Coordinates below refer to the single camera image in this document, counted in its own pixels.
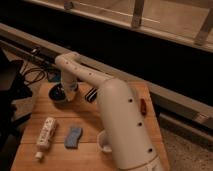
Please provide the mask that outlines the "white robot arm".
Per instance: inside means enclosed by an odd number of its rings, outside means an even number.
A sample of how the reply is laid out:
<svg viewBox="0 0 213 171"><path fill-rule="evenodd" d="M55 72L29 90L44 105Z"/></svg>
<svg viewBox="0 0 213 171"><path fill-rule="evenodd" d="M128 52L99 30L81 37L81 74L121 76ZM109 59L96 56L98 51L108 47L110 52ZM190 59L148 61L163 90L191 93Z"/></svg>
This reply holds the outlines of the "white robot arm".
<svg viewBox="0 0 213 171"><path fill-rule="evenodd" d="M140 112L137 91L126 81L82 66L75 52L59 55L55 64L69 100L77 78L97 88L97 104L118 171L165 171Z"/></svg>

